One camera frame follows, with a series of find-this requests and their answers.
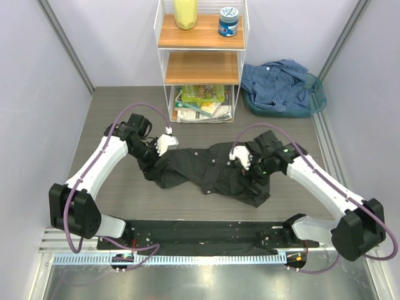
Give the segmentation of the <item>black pinstripe long sleeve shirt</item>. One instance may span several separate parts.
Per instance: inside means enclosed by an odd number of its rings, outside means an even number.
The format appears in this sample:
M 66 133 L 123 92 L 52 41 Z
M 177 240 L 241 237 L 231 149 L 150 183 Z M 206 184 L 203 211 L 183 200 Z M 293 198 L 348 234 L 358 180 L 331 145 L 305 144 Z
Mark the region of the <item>black pinstripe long sleeve shirt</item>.
M 260 184 L 243 174 L 241 165 L 229 160 L 231 146 L 222 142 L 207 149 L 173 149 L 157 160 L 137 159 L 137 163 L 145 179 L 162 189 L 190 181 L 205 195 L 220 194 L 257 208 L 270 197 L 270 178 Z

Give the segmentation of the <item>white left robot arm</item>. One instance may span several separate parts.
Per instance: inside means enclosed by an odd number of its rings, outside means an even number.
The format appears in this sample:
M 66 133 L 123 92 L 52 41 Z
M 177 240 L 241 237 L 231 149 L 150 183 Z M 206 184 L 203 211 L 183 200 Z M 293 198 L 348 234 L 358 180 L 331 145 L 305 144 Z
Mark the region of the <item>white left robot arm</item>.
M 132 114 L 128 121 L 114 121 L 104 132 L 99 146 L 82 168 L 64 184 L 53 184 L 49 190 L 51 226 L 82 239 L 111 239 L 119 249 L 127 249 L 134 239 L 131 223 L 101 214 L 95 200 L 98 192 L 118 162 L 131 155 L 145 168 L 161 163 L 171 146 L 178 145 L 171 125 L 160 137 L 146 142 L 151 122 Z

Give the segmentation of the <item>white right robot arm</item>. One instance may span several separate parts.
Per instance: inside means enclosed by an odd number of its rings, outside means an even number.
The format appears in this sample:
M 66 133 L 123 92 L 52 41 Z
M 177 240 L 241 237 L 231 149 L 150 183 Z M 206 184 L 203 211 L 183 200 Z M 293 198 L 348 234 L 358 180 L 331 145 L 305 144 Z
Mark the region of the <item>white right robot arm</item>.
M 262 182 L 281 172 L 306 188 L 331 213 L 331 220 L 296 216 L 282 231 L 291 247 L 304 240 L 334 246 L 348 261 L 355 261 L 386 239 L 384 209 L 376 199 L 365 200 L 341 185 L 298 144 L 284 145 L 272 131 L 254 139 L 254 145 L 234 146 L 229 158 L 239 161 L 245 174 Z

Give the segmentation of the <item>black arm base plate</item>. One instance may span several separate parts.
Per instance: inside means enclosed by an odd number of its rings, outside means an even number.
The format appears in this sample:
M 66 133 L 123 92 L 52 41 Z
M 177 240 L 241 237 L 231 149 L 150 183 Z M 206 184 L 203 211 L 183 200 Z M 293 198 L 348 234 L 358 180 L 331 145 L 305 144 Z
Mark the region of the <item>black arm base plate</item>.
M 130 220 L 132 233 L 116 239 L 124 246 L 160 244 L 160 256 L 274 255 L 278 249 L 318 248 L 316 241 L 298 239 L 281 222 Z

